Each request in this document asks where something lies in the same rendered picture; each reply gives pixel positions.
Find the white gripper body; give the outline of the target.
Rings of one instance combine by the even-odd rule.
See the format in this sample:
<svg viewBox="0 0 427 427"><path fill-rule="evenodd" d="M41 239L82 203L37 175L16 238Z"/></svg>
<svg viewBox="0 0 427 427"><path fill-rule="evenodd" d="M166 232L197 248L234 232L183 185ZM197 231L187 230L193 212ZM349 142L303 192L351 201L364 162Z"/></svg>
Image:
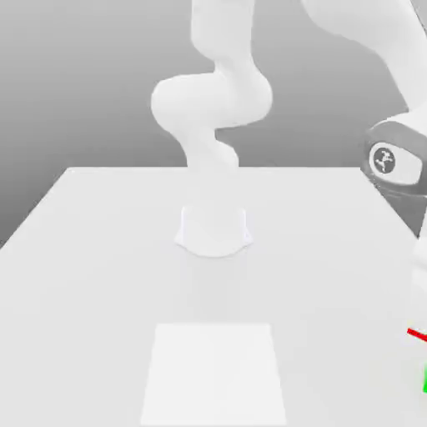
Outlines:
<svg viewBox="0 0 427 427"><path fill-rule="evenodd" d="M410 325L427 331L427 236L420 236L414 247L412 267Z"/></svg>

